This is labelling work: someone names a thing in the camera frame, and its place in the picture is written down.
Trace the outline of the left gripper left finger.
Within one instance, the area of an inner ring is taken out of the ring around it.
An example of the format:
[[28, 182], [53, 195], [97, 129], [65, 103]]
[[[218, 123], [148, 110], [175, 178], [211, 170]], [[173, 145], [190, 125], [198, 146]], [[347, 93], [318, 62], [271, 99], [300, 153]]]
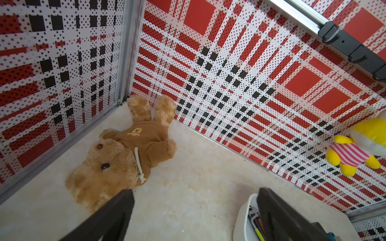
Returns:
[[126, 235], [135, 205], [131, 189], [119, 192], [63, 241], [122, 241]]

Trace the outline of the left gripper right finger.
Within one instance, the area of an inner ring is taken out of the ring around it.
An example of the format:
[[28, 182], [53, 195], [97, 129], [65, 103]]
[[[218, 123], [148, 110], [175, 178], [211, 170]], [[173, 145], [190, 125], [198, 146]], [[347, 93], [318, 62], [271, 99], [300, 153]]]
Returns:
[[257, 205], [268, 241], [329, 241], [322, 226], [310, 223], [269, 188], [261, 188]]

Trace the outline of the red hex key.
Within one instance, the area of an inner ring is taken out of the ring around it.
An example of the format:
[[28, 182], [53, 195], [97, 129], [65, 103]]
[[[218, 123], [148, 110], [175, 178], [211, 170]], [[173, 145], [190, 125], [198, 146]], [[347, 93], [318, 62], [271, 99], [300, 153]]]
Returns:
[[261, 222], [261, 219], [258, 219], [259, 226], [261, 227], [262, 232], [264, 233], [264, 228]]

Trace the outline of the green hex key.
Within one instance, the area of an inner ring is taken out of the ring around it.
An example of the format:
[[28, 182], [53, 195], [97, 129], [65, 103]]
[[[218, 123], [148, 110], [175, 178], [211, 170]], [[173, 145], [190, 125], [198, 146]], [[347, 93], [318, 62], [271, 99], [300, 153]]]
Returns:
[[264, 231], [262, 229], [262, 226], [260, 225], [260, 215], [257, 211], [250, 210], [248, 213], [250, 222], [259, 238], [260, 241], [266, 241]]

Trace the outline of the white plastic storage box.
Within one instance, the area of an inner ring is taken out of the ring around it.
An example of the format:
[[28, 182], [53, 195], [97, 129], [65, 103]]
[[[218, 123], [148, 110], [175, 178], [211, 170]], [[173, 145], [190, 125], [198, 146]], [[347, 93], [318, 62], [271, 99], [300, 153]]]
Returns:
[[261, 213], [257, 205], [258, 194], [252, 194], [239, 210], [233, 233], [234, 241], [260, 241], [248, 216], [250, 210]]

